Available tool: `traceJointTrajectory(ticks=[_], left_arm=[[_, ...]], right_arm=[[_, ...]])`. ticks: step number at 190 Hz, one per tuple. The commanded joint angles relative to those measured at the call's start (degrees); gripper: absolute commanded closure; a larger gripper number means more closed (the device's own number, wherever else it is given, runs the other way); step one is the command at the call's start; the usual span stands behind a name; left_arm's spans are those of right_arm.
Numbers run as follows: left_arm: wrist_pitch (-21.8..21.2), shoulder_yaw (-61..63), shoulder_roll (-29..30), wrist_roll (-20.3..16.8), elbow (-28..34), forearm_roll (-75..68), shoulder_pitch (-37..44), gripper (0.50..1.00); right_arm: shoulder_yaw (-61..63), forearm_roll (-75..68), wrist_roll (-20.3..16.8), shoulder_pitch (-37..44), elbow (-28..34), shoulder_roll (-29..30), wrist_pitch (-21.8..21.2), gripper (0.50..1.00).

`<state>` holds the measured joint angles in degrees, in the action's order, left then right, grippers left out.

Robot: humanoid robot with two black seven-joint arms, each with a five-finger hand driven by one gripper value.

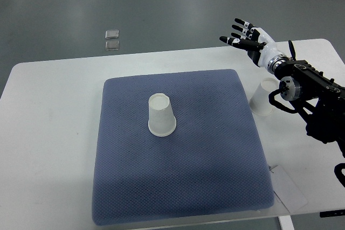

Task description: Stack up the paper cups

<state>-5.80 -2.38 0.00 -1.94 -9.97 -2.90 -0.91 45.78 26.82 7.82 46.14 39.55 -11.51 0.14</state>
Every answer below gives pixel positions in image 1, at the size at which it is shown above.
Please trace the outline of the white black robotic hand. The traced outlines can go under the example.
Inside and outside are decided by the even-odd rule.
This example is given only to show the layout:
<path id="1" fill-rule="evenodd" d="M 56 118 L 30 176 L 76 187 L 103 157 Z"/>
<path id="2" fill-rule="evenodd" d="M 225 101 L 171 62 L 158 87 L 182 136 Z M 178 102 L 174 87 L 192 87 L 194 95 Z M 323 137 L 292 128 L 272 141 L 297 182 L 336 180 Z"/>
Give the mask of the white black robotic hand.
<path id="1" fill-rule="evenodd" d="M 230 37 L 221 36 L 219 40 L 240 50 L 245 50 L 249 58 L 258 67 L 273 73 L 275 62 L 283 59 L 285 54 L 277 49 L 276 42 L 262 28 L 236 18 L 232 28 L 235 32 Z"/>

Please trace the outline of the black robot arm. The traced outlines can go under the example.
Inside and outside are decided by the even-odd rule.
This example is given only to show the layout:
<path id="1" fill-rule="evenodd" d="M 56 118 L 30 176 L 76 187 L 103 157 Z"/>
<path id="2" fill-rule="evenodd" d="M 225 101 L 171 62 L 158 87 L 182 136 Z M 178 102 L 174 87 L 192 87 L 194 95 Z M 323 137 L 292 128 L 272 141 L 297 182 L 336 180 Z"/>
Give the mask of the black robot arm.
<path id="1" fill-rule="evenodd" d="M 306 134 L 324 144 L 337 142 L 344 154 L 344 87 L 323 76 L 305 60 L 296 60 L 292 41 L 291 57 L 273 64 L 279 88 L 268 95 L 269 103 L 306 122 Z"/>

